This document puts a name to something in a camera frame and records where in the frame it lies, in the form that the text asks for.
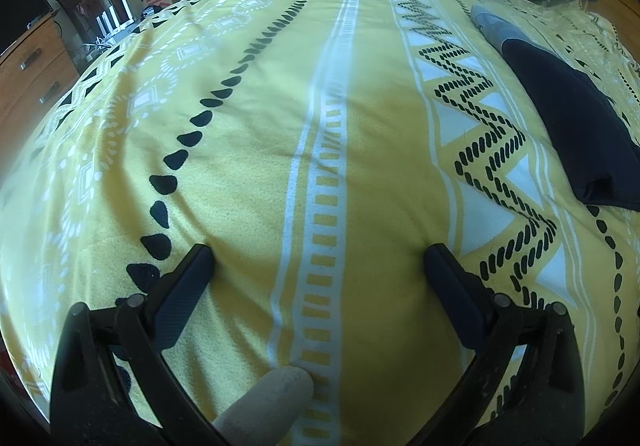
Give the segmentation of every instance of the bed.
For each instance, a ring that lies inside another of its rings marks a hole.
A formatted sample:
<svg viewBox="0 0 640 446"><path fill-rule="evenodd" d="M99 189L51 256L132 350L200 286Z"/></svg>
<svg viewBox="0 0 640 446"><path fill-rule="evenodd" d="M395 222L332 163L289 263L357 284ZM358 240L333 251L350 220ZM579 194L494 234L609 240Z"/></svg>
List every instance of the bed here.
<svg viewBox="0 0 640 446"><path fill-rule="evenodd" d="M0 192L0 327L40 411L68 308L204 243L214 280L164 354L204 415L293 364L316 393L286 444L405 444L472 359L421 272L445 243L517 304L569 308L591 428L638 361L638 214L575 199L473 4L587 73L638 142L638 65L579 4L183 0L85 71Z"/></svg>

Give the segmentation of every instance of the wooden headboard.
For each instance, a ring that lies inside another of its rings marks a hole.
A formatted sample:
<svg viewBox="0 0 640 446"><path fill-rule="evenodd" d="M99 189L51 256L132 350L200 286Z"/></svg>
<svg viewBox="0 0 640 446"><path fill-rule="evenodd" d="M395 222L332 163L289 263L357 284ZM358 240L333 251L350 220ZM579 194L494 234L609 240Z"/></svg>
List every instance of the wooden headboard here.
<svg viewBox="0 0 640 446"><path fill-rule="evenodd" d="M605 17L618 31L620 42L640 62L640 3L637 0L587 2L584 10Z"/></svg>

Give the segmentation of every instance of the metal screw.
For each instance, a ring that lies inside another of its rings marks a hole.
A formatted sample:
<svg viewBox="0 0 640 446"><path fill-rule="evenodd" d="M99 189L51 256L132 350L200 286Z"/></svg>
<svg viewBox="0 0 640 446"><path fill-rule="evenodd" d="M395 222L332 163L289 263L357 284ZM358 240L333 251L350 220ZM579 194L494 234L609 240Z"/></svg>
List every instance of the metal screw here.
<svg viewBox="0 0 640 446"><path fill-rule="evenodd" d="M135 295L129 296L127 298L127 305L129 307L139 307L145 302L145 295L140 295L140 293L136 293Z"/></svg>
<svg viewBox="0 0 640 446"><path fill-rule="evenodd" d="M81 302L81 301L79 301L78 303L73 304L73 305L71 306L71 309L70 309L71 314L72 314L73 316L78 316L78 315L82 312L82 310L84 309L84 307L85 307L85 305L84 305L84 303L83 303L83 302Z"/></svg>
<svg viewBox="0 0 640 446"><path fill-rule="evenodd" d="M560 303L559 301L553 302L551 304L551 308L554 310L554 312L558 316L564 316L566 314L566 307L564 306L564 304Z"/></svg>
<svg viewBox="0 0 640 446"><path fill-rule="evenodd" d="M494 296L494 303L498 307L508 307L511 305L511 298L509 298L504 293L498 293Z"/></svg>

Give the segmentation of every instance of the folded dark clothing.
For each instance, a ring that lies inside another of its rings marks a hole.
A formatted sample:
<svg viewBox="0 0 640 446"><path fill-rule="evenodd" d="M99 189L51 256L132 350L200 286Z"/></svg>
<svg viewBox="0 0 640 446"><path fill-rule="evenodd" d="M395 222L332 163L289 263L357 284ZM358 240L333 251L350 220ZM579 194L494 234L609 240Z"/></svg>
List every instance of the folded dark clothing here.
<svg viewBox="0 0 640 446"><path fill-rule="evenodd" d="M640 211L640 148L612 100L548 51L513 38L501 49L538 110L576 198Z"/></svg>

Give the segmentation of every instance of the metal drawer handle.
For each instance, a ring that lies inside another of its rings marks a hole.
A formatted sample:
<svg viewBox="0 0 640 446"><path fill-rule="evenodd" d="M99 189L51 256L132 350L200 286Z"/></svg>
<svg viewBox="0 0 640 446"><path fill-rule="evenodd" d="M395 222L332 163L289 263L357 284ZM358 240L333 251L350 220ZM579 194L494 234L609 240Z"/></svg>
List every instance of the metal drawer handle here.
<svg viewBox="0 0 640 446"><path fill-rule="evenodd" d="M24 71L27 67L33 64L33 62L36 61L36 58L39 57L41 54L42 54L42 49L40 48L33 51L30 55L28 55L25 61L20 64L20 69Z"/></svg>
<svg viewBox="0 0 640 446"><path fill-rule="evenodd" d="M49 88L49 90L46 93L44 93L44 96L38 100L40 102L40 105L44 105L44 103L46 103L53 96L55 96L56 92L58 92L58 89L60 89L60 83L57 81L54 81L53 85Z"/></svg>

